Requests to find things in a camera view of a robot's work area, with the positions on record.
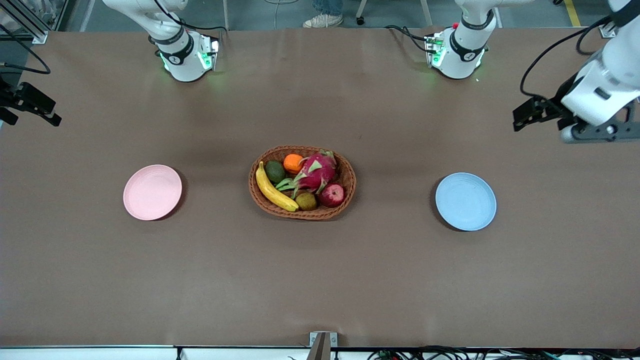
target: black cable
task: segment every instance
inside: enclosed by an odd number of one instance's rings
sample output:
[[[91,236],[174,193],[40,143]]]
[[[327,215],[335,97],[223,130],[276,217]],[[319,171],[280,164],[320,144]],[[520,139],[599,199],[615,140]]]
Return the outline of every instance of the black cable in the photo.
[[[417,35],[412,34],[406,26],[403,26],[402,28],[400,28],[399,26],[396,26],[396,25],[387,25],[385,26],[385,29],[393,29],[393,30],[400,31],[400,33],[402,33],[404,36],[409,37],[418,49],[424,51],[425,53],[429,53],[429,54],[436,53],[434,50],[429,50],[420,46],[420,44],[418,44],[416,40],[424,41],[424,37],[419,37]]]
[[[434,360],[436,357],[438,356],[446,356],[449,360],[454,360],[448,352],[443,351],[441,348],[439,347],[422,347],[420,348],[420,351],[422,352],[435,352],[436,354],[431,356],[429,359],[427,360]]]
[[[508,349],[491,348],[486,352],[484,352],[483,360],[486,360],[489,353],[494,350],[499,351],[500,354],[503,355],[502,357],[498,357],[495,360],[548,360],[545,356],[540,354],[528,354],[526,352],[522,352],[522,351],[511,349],[511,348],[508,348]]]
[[[465,357],[467,357],[467,360],[471,360],[471,358],[469,357],[469,354],[468,354],[466,351],[464,351],[464,350],[462,350],[462,349],[458,349],[458,351],[460,351],[462,354],[464,354],[464,355],[465,355]]]
[[[456,358],[456,360],[464,360],[460,355],[458,355],[458,352],[461,352],[466,356],[467,360],[470,360],[469,356],[468,356],[468,354],[466,352],[464,352],[464,351],[462,351],[460,349],[457,349],[457,348],[441,347],[439,345],[433,345],[433,346],[430,346],[429,349],[440,351],[441,353],[451,354]]]
[[[17,37],[15,37],[15,35],[13,33],[11,33],[9,30],[7,30],[6,27],[4,27],[2,24],[0,24],[0,29],[2,31],[4,31],[7,35],[9,35],[13,41],[17,42],[18,44],[20,44],[20,46],[22,46],[23,48],[26,49],[26,51],[29,52],[29,54],[33,55],[34,58],[38,59],[38,61],[42,64],[42,66],[44,66],[45,70],[38,70],[38,69],[32,69],[30,67],[24,67],[24,66],[20,66],[20,65],[15,65],[15,64],[7,64],[7,63],[2,63],[1,66],[3,67],[10,67],[12,69],[18,69],[18,70],[23,70],[23,71],[30,71],[30,72],[35,72],[37,74],[45,74],[48,75],[51,73],[51,69],[49,68],[49,66],[47,66],[47,64],[43,61],[43,59],[41,59],[36,53],[33,52],[33,50],[31,50],[27,45],[24,45],[20,39],[18,39]]]
[[[422,352],[412,352],[410,354],[411,356],[413,356],[413,359],[424,360],[424,357],[422,356]]]
[[[604,20],[604,19],[606,19],[606,18],[608,18],[608,16],[605,16],[604,18],[602,18],[602,19],[600,19],[600,20],[596,21],[596,23],[599,23],[599,22],[603,21],[603,20]],[[544,57],[544,55],[546,55],[549,51],[553,50],[553,48],[555,48],[556,46],[558,46],[558,45],[562,44],[563,42],[565,42],[565,41],[567,41],[567,40],[570,40],[570,39],[572,39],[572,38],[574,38],[574,37],[576,37],[576,36],[578,36],[578,35],[580,35],[580,34],[582,34],[582,33],[586,32],[586,31],[587,31],[587,29],[589,29],[589,28],[580,29],[580,30],[578,30],[578,31],[576,31],[576,32],[574,32],[574,33],[572,33],[571,35],[568,35],[568,36],[566,36],[566,37],[564,37],[564,38],[562,38],[562,39],[560,39],[560,40],[558,40],[558,41],[554,42],[551,46],[549,46],[548,48],[546,48],[546,49],[545,49],[545,50],[544,50],[540,55],[538,55],[538,57],[537,57],[537,58],[536,58],[536,59],[531,63],[531,65],[529,65],[529,68],[528,68],[528,69],[524,72],[524,74],[522,75],[522,79],[520,80],[520,92],[521,92],[523,95],[531,96],[531,97],[533,97],[533,98],[535,98],[535,99],[537,99],[537,100],[539,100],[539,101],[540,101],[540,100],[542,100],[542,101],[548,101],[548,99],[547,99],[546,97],[544,97],[544,96],[542,96],[542,95],[540,95],[540,94],[535,94],[535,93],[528,92],[528,91],[525,91],[525,90],[524,90],[524,83],[525,83],[525,81],[527,80],[527,76],[529,75],[529,73],[531,72],[531,70],[536,66],[536,64],[540,61],[540,59],[542,59],[542,57]],[[563,113],[563,111],[562,111],[558,106],[556,106],[555,104],[553,104],[552,102],[549,102],[549,104],[551,104],[551,106],[553,106],[553,107],[554,107],[554,109],[555,109],[556,111],[558,111],[559,113]]]
[[[215,30],[215,29],[223,29],[225,32],[227,32],[227,28],[225,28],[224,26],[214,26],[212,28],[201,28],[198,26],[193,26],[193,25],[189,25],[186,22],[182,22],[179,19],[176,19],[174,17],[171,16],[171,14],[169,14],[169,12],[167,12],[162,5],[160,5],[160,2],[158,0],[154,0],[154,2],[156,3],[156,5],[158,5],[158,8],[162,11],[163,14],[165,14],[166,16],[169,17],[169,19],[173,20],[176,24],[178,25],[182,25],[186,28],[189,29],[195,29],[195,30]]]
[[[404,352],[396,352],[395,354],[397,354],[397,355],[398,355],[397,357],[398,357],[400,360],[402,360],[402,359],[404,359],[404,360],[410,360],[410,359],[409,359],[409,357],[408,357],[408,356],[406,356],[406,355],[404,354]]]
[[[609,354],[605,354],[603,352],[599,352],[597,350],[589,350],[589,349],[581,349],[581,348],[569,348],[565,350],[562,354],[558,355],[558,357],[565,354],[572,354],[572,353],[575,353],[577,355],[589,355],[593,357],[594,360],[599,360],[599,359],[612,360],[612,359],[629,359],[630,358],[630,354],[624,353],[620,350],[618,350],[618,354],[616,356],[612,356]]]
[[[607,24],[608,22],[611,21],[611,16],[605,16],[602,19],[594,22],[593,24],[591,24],[588,28],[585,29],[585,31],[582,33],[582,35],[580,35],[580,37],[578,38],[578,42],[575,43],[575,50],[580,54],[580,55],[593,55],[595,53],[595,51],[583,51],[581,48],[581,44],[582,44],[582,40],[584,40],[584,37],[587,36],[587,34],[599,27],[600,25],[604,25]]]
[[[629,360],[634,360],[634,356],[636,356],[638,354],[638,352],[640,352],[640,347],[637,347],[633,350],[631,350],[630,352],[625,352],[624,355],[629,359]]]

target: orange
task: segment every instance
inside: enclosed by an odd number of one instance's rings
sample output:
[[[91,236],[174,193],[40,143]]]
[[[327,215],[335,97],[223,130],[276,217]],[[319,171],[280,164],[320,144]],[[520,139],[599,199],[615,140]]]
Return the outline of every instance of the orange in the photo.
[[[286,158],[284,158],[282,165],[288,173],[297,174],[298,172],[300,172],[300,170],[302,170],[302,166],[304,165],[302,159],[302,156],[298,154],[289,154]]]

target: sneaker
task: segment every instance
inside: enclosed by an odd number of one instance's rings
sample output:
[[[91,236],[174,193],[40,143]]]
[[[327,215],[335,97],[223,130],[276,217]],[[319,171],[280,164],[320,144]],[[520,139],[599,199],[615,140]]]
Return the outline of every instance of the sneaker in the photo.
[[[328,15],[322,13],[313,19],[302,23],[303,28],[335,28],[342,24],[342,15]]]

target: plate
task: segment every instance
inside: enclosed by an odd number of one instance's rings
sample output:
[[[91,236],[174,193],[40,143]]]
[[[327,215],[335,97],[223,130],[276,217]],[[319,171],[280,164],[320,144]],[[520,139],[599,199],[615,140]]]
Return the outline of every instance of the plate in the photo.
[[[491,223],[497,203],[486,181],[474,174],[457,172],[442,179],[438,185],[436,207],[453,227],[476,231]]]
[[[122,194],[124,207],[140,220],[157,220],[171,212],[180,201],[182,181],[165,165],[149,165],[138,170]]]

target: wicker basket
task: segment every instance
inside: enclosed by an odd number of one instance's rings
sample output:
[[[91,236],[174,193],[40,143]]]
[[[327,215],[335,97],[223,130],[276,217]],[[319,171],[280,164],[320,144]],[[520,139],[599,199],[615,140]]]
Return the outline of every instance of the wicker basket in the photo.
[[[265,163],[269,160],[282,162],[287,155],[292,153],[302,155],[306,158],[307,156],[311,156],[320,150],[321,148],[319,147],[285,145],[274,147],[273,149],[270,149],[264,154],[260,155],[255,163],[253,163],[253,166],[251,166],[251,172],[249,173],[249,191],[251,192],[251,197],[253,197],[255,203],[269,214],[275,215],[277,217],[295,218],[300,220],[328,220],[332,217],[337,216],[342,212],[342,210],[346,209],[346,207],[351,202],[353,194],[356,190],[356,175],[353,172],[353,168],[351,167],[351,164],[349,164],[347,159],[335,152],[333,153],[333,155],[338,167],[336,169],[336,178],[333,180],[333,182],[342,185],[345,193],[344,202],[336,208],[327,208],[326,206],[319,204],[319,207],[315,210],[296,211],[292,213],[273,204],[262,194],[262,192],[260,192],[260,188],[258,188],[258,184],[255,180],[255,171],[258,169],[260,161],[264,161]],[[289,190],[284,191],[283,193],[291,196],[293,194],[293,191]]]

